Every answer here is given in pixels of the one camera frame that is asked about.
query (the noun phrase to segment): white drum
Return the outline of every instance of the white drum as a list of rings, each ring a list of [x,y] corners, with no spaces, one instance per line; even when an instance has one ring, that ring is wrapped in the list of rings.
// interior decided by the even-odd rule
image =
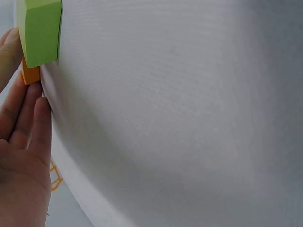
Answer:
[[[43,86],[93,224],[302,226],[302,21],[297,0],[63,0]]]

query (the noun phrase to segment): green block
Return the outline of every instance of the green block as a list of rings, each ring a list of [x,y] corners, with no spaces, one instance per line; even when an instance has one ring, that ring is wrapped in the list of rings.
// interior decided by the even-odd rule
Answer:
[[[58,58],[61,0],[18,0],[17,23],[27,67]]]

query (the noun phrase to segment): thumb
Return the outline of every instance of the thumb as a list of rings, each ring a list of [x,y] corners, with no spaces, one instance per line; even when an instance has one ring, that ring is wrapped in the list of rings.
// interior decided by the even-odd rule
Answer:
[[[14,28],[0,47],[0,93],[19,67],[22,60],[22,47],[19,30]]]

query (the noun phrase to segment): hand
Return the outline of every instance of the hand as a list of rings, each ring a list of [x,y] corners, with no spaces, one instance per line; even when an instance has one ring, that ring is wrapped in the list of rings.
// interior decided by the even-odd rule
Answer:
[[[21,63],[18,30],[0,40],[0,92]],[[19,73],[0,109],[0,225],[43,227],[51,193],[51,110]]]

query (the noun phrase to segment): orange foam piece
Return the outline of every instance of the orange foam piece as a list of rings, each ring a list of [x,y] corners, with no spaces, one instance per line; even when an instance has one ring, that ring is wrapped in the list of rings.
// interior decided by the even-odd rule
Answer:
[[[25,59],[22,61],[22,76],[25,85],[30,85],[40,81],[40,66],[35,68],[28,68]]]

